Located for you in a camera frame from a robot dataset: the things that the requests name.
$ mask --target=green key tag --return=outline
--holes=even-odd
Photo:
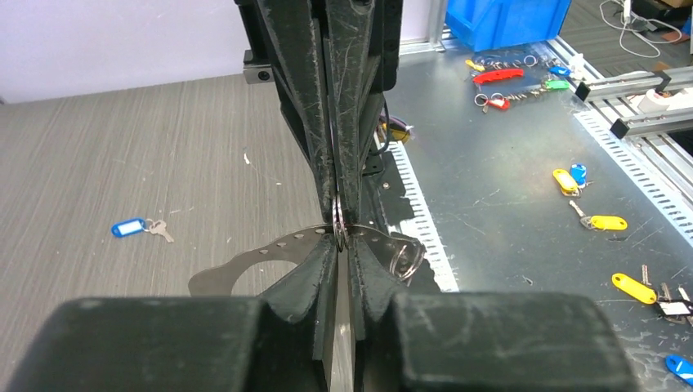
[[[567,90],[570,84],[565,80],[548,80],[544,83],[547,90]]]

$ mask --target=white cable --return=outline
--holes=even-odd
[[[649,38],[645,38],[645,36],[643,36],[642,34],[640,34],[637,30],[630,29],[630,28],[628,27],[628,25],[627,25],[626,22],[624,21],[623,15],[621,15],[621,24],[622,24],[621,26],[617,26],[617,25],[615,25],[615,24],[610,23],[608,20],[606,20],[606,16],[604,16],[604,4],[607,4],[608,2],[613,2],[613,3],[619,4],[620,6],[623,6],[623,3],[621,3],[621,2],[619,2],[619,1],[617,1],[617,0],[605,0],[604,2],[602,2],[602,3],[599,5],[599,12],[601,13],[601,20],[603,20],[604,23],[606,23],[606,24],[607,24],[608,26],[610,26],[612,29],[617,29],[617,30],[620,30],[620,31],[621,31],[621,35],[620,35],[620,37],[619,37],[619,45],[621,46],[621,49],[623,49],[624,51],[626,51],[626,52],[628,52],[628,53],[630,53],[630,54],[632,54],[632,55],[639,56],[639,57],[644,57],[644,58],[646,58],[646,59],[656,59],[657,57],[662,56],[662,51],[660,51],[659,48],[656,47],[655,45],[660,45],[660,44],[663,44],[663,43],[671,43],[671,42],[669,42],[669,41],[653,41],[653,40],[651,40],[651,39],[649,39]],[[643,18],[643,17],[638,16],[638,15],[633,15],[633,16],[634,16],[634,17],[633,17],[633,20],[644,20],[644,21],[647,21],[647,22],[650,22],[650,23],[656,23],[656,24],[659,24],[659,25],[663,25],[664,27],[668,27],[668,28],[672,29],[673,31],[676,31],[676,32],[678,33],[678,38],[676,38],[676,39],[674,40],[674,42],[678,41],[679,39],[681,39],[681,38],[683,37],[683,33],[681,32],[680,29],[677,29],[676,27],[674,27],[674,26],[672,26],[672,25],[670,25],[670,24],[668,24],[668,23],[664,23],[664,22],[661,21],[661,20],[657,20],[657,19],[646,19],[646,18]],[[657,54],[654,55],[654,56],[653,56],[653,55],[643,55],[642,53],[637,53],[637,52],[635,52],[635,51],[631,51],[631,50],[628,49],[626,46],[624,46],[624,35],[625,35],[625,33],[626,33],[627,31],[633,33],[634,36],[638,37],[641,41],[643,41],[644,43],[646,43],[647,45],[649,45],[652,49],[655,49],[655,51],[657,51]]]

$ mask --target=wood grain surface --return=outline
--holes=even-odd
[[[0,141],[0,387],[61,302],[188,296],[200,270],[320,223],[274,86],[241,76],[0,106]],[[164,219],[175,242],[110,233],[136,216]],[[290,268],[256,266],[234,294]],[[351,390],[344,344],[333,390]]]

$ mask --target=red object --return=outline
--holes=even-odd
[[[510,108],[510,101],[506,100],[505,98],[497,99],[497,100],[488,100],[486,102],[488,106],[493,106],[496,109],[501,109],[501,110],[508,110]]]
[[[484,72],[480,75],[477,75],[472,79],[472,81],[477,84],[484,84],[488,82],[496,82],[498,80],[510,78],[522,78],[523,76],[525,76],[525,71],[523,69],[497,69],[495,71]]]

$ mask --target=white perforated rail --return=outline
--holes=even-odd
[[[438,230],[433,224],[431,212],[428,210],[423,192],[418,185],[414,169],[409,161],[409,156],[401,142],[390,143],[388,148],[395,157],[397,168],[405,184],[405,196],[411,200],[414,210],[414,218],[403,220],[400,223],[400,232],[410,237],[418,238],[426,246],[426,259],[431,264],[431,269],[436,275],[436,284],[443,292],[457,292],[459,287],[455,281],[453,270],[450,268],[448,256],[445,254],[443,244],[440,242]]]
[[[629,151],[625,142],[611,133],[610,124],[595,110],[578,113],[575,117],[693,247],[693,212],[682,197],[647,170]]]

